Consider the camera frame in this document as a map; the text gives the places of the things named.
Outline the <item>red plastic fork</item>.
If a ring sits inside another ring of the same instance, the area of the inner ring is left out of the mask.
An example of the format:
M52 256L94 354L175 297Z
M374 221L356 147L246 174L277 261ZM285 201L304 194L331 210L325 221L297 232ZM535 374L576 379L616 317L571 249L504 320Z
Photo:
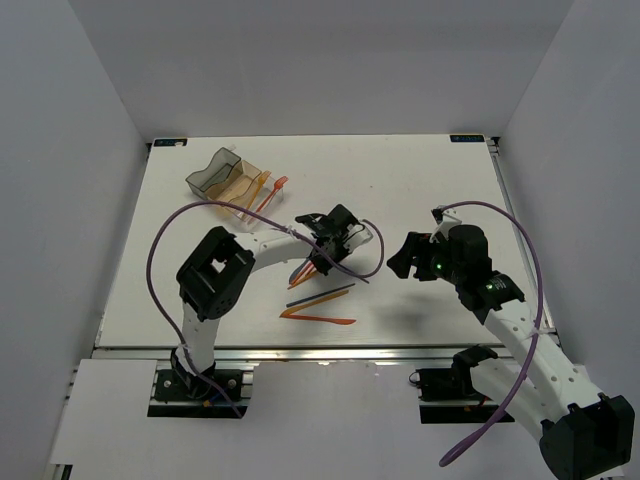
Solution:
M284 185L288 182L288 180L289 178L287 176L282 176L274 182L273 189L256 209L257 213L261 212L266 206L269 205L272 198L284 187Z

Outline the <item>orange plastic fork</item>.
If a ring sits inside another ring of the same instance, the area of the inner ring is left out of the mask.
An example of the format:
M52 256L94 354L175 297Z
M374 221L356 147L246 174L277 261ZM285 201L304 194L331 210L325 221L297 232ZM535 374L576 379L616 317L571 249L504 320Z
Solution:
M258 194L262 190L264 184L267 182L269 177L271 176L271 172L266 170L262 171L259 175L257 175L251 182L248 191L246 193L246 199L243 201L243 207L247 210L250 210L253 203L255 202Z

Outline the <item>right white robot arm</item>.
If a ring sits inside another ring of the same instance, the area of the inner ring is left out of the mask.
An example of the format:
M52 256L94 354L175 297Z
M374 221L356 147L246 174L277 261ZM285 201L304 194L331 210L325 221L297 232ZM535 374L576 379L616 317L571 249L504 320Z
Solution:
M538 443L556 478L588 479L629 462L633 407L621 395L606 395L535 326L523 292L493 268L480 227L410 232L387 265L402 279L452 284L461 304L511 353L522 382L495 352L476 346L455 355L452 388L466 399L480 394L499 403L499 413L510 415Z

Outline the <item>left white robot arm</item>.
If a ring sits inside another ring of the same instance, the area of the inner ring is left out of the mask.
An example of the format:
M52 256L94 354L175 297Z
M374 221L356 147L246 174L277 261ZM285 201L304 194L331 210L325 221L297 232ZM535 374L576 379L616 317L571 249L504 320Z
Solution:
M209 392L220 319L234 308L251 274L305 260L326 275L373 238L367 225L341 204L328 214L306 214L296 221L311 231L309 237L286 226L240 234L214 227L178 269L183 322L172 366L179 371L177 387L188 398Z

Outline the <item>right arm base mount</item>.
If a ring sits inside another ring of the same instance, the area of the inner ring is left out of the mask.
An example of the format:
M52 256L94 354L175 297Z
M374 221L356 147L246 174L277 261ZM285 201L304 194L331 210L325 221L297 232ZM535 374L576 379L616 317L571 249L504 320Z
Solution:
M498 404L472 386L471 369L499 354L484 345L456 353L448 367L414 370L408 383L417 389L422 425L483 424Z

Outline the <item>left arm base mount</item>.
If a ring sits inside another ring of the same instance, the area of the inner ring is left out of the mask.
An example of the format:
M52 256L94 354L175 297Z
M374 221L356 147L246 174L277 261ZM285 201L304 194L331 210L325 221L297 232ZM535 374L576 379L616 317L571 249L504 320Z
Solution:
M150 418L239 420L247 411L253 387L253 367L239 363L216 368L214 380L236 405L240 416L218 389L197 380L191 391L169 366L156 368L148 403Z

